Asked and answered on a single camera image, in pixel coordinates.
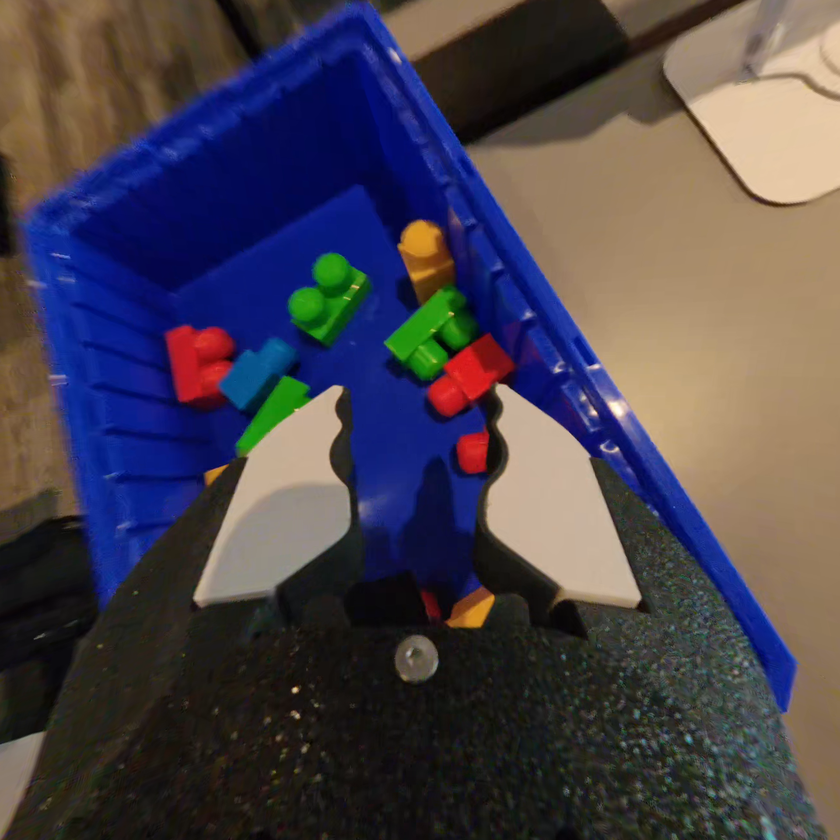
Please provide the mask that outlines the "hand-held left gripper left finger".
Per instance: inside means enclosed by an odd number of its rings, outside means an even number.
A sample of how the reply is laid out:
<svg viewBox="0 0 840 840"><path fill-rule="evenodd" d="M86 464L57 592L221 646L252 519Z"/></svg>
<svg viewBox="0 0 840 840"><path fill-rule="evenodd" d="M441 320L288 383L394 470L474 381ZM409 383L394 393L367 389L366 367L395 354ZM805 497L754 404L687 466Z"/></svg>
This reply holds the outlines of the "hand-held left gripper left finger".
<svg viewBox="0 0 840 840"><path fill-rule="evenodd" d="M205 569L198 607L278 598L300 610L364 577L350 390L333 385L245 459Z"/></svg>

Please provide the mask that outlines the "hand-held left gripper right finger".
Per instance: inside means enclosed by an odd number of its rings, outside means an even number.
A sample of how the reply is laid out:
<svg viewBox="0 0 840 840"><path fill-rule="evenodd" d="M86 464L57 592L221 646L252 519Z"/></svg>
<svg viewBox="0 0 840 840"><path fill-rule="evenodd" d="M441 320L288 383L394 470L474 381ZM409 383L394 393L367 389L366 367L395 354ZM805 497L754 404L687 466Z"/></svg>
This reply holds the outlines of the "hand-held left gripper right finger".
<svg viewBox="0 0 840 840"><path fill-rule="evenodd" d="M530 611L638 608L643 595L585 447L508 385L492 390L488 432L473 559L481 585L519 595Z"/></svg>

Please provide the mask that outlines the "pile of assorted toy blocks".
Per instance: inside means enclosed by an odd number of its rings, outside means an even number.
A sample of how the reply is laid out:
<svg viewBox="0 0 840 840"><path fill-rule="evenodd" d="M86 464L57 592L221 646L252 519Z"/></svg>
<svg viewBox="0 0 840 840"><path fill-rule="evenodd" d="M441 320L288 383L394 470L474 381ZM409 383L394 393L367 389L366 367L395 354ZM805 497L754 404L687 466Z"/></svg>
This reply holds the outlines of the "pile of assorted toy blocks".
<svg viewBox="0 0 840 840"><path fill-rule="evenodd" d="M250 455L332 385L353 398L356 480L376 575L412 570L452 603L452 627L481 627L496 597L472 557L490 386L466 363L513 363L456 288L442 229L411 222L397 246L380 224L339 217L273 237L182 294L164 332L175 397L221 410L226 460Z"/></svg>

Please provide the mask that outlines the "blue ribbed plastic bin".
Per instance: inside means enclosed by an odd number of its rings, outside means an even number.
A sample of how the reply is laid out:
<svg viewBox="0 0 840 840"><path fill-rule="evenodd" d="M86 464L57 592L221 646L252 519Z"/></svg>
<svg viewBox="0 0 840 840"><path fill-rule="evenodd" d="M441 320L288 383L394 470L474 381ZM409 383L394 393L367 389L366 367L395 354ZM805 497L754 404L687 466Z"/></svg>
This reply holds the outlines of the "blue ribbed plastic bin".
<svg viewBox="0 0 840 840"><path fill-rule="evenodd" d="M716 583L787 711L796 663L378 14L355 5L201 96L25 221L87 517L98 599L226 461L221 410L176 401L164 332L182 294L273 237L348 215L396 247L440 225L513 388L604 459Z"/></svg>

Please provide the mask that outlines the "black office chair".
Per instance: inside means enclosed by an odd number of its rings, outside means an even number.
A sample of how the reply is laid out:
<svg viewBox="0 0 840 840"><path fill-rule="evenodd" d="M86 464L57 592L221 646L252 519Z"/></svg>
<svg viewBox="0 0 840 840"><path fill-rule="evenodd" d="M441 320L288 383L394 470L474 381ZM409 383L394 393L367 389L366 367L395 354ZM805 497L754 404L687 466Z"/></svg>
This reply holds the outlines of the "black office chair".
<svg viewBox="0 0 840 840"><path fill-rule="evenodd" d="M51 518L2 545L1 743L46 728L77 647L99 614L82 516Z"/></svg>

